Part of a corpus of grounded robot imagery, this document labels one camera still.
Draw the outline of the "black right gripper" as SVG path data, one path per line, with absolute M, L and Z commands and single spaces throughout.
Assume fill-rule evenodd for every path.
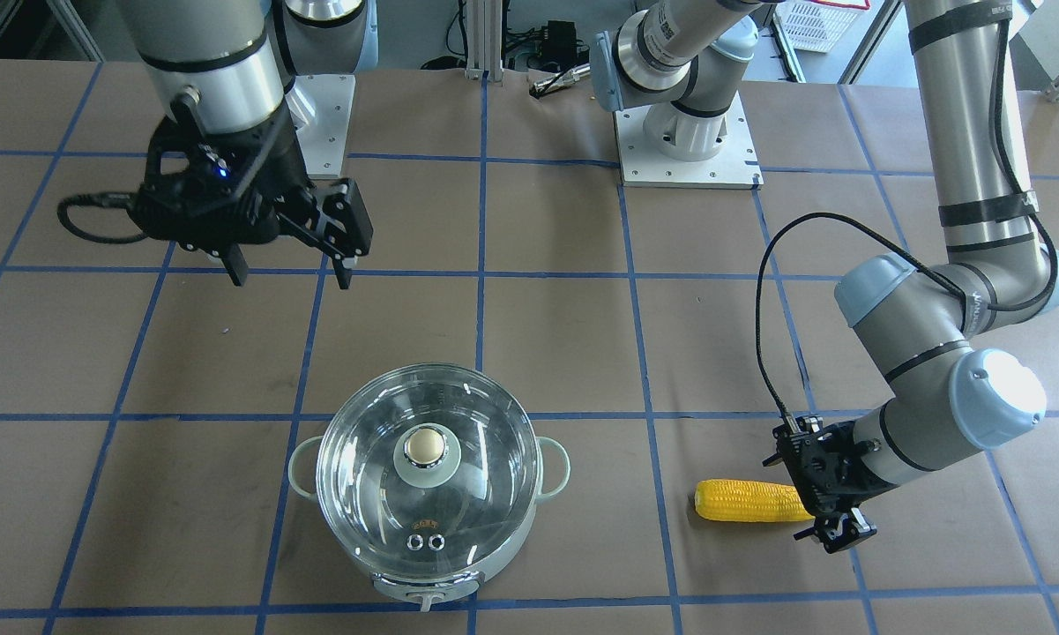
M 163 117 L 129 218 L 152 240 L 216 250 L 236 287 L 250 277 L 240 244 L 287 235 L 323 253 L 339 288 L 349 289 L 357 258 L 367 256 L 375 234 L 354 178 L 312 185 L 287 114 L 205 139 Z

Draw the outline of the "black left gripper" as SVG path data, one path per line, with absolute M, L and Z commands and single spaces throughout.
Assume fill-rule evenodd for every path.
M 827 554 L 852 549 L 878 534 L 860 505 L 891 491 L 873 474 L 865 455 L 880 452 L 872 439 L 856 441 L 856 421 L 826 423 L 821 415 L 798 415 L 772 430 L 775 450 L 762 467 L 786 466 L 798 498 L 814 519 L 795 540 L 812 539 Z

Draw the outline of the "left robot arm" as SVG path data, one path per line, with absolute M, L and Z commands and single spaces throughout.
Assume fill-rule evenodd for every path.
M 591 46 L 591 80 L 606 111 L 654 106 L 657 124 L 726 115 L 755 44 L 716 41 L 762 5 L 786 1 L 658 1 Z M 927 268 L 850 217 L 808 213 L 775 232 L 757 273 L 755 338 L 765 386 L 783 423 L 776 453 L 827 552 L 876 534 L 860 505 L 1034 429 L 1048 405 L 1012 353 L 970 338 L 1059 305 L 1059 252 L 1040 222 L 1009 56 L 1012 1 L 904 1 L 921 90 L 937 214 L 948 264 Z M 772 249 L 809 220 L 839 220 L 891 253 L 834 287 L 834 301 L 893 397 L 857 419 L 793 418 L 764 370 L 760 286 Z

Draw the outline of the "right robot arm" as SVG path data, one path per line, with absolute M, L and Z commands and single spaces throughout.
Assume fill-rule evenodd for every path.
M 122 1 L 165 109 L 129 217 L 243 285 L 244 244 L 320 250 L 347 289 L 375 229 L 342 175 L 355 75 L 377 64 L 373 1 Z

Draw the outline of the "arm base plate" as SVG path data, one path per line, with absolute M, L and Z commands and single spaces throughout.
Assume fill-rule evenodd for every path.
M 739 93 L 711 119 L 663 103 L 618 111 L 614 124 L 625 186 L 755 190 L 764 184 Z
M 342 174 L 355 88 L 352 75 L 306 75 L 295 77 L 287 92 L 304 165 L 312 180 L 333 180 Z

